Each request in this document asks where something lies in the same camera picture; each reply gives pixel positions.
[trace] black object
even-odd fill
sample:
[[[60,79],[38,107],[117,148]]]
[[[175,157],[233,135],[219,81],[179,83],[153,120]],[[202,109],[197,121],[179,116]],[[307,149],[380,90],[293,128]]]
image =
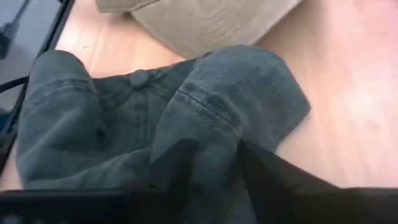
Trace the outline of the black object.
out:
[[[176,143],[120,189],[0,194],[0,220],[181,223],[195,146]],[[398,189],[339,189],[251,142],[239,143],[238,161],[258,223],[398,223]]]
[[[18,31],[19,20],[26,10],[29,1],[30,0],[24,0],[24,3],[19,8],[13,20],[11,22],[5,23],[2,27],[0,27],[0,59],[6,58],[9,48],[12,44],[12,40],[14,40],[14,37]]]
[[[398,223],[398,189],[340,189],[250,142],[239,163],[258,223]]]

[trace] black strap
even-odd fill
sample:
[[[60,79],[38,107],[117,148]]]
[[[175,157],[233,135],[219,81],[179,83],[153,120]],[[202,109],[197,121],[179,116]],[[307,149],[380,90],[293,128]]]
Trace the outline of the black strap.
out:
[[[14,145],[14,141],[17,136],[16,123],[19,117],[19,113],[21,112],[22,103],[26,95],[28,81],[29,77],[22,77],[0,85],[0,93],[6,90],[10,90],[11,88],[17,87],[19,85],[23,85],[22,90],[19,93],[18,99],[14,107],[12,108],[3,129],[0,132],[0,173],[6,165],[7,158],[11,153],[12,146]]]

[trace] gray baseball cap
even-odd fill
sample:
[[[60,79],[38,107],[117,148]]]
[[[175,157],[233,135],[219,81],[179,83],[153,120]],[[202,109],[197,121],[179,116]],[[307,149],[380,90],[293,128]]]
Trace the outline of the gray baseball cap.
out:
[[[49,51],[30,74],[17,168],[25,189],[128,188],[177,142],[192,139],[187,221],[250,223],[239,140],[274,152],[309,109],[283,60],[257,47],[102,79],[74,55]]]

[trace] glass surface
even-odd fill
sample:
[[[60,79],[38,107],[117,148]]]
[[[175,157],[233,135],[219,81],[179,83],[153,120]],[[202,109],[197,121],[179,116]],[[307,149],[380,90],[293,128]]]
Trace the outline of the glass surface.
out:
[[[0,0],[0,83],[29,74],[60,8],[56,0]],[[1,93],[0,108],[11,110],[20,90]]]

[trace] cap seam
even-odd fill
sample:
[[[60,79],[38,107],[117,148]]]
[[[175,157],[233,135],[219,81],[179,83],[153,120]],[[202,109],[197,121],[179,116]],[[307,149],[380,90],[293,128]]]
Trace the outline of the cap seam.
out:
[[[210,111],[213,115],[215,115],[216,117],[220,118],[221,120],[225,121],[227,124],[229,124],[233,130],[235,130],[235,126],[232,124],[232,122],[228,121],[228,119],[218,115],[215,111],[213,111],[211,108],[209,108],[207,105],[203,104],[200,100],[197,100],[195,97],[189,95],[187,92],[184,92],[182,90],[177,90],[177,92],[183,94],[184,96],[190,98],[191,100],[193,100],[195,103],[199,104],[200,106],[202,106],[203,108],[207,109],[208,111]]]

